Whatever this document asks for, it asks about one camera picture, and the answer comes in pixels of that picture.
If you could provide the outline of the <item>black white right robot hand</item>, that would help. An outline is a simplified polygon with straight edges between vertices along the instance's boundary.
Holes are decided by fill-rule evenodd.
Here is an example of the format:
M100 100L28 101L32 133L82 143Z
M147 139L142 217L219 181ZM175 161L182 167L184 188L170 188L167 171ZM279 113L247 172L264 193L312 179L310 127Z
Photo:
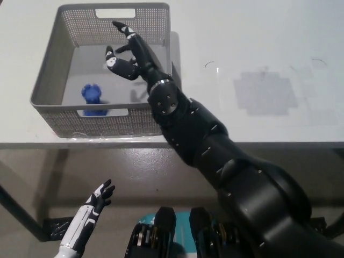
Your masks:
M140 76L149 88L158 81L173 80L163 71L156 55L139 34L119 21L114 20L112 24L125 35L128 44L116 50L106 47L105 63L109 71L130 81Z

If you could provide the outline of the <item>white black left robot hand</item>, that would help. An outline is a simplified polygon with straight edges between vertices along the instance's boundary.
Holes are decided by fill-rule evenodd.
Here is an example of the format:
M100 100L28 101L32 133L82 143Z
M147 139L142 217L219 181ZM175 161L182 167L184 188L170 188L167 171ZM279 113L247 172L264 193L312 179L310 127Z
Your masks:
M111 203L114 189L112 181L107 180L79 208L61 240L56 257L82 257L100 213Z

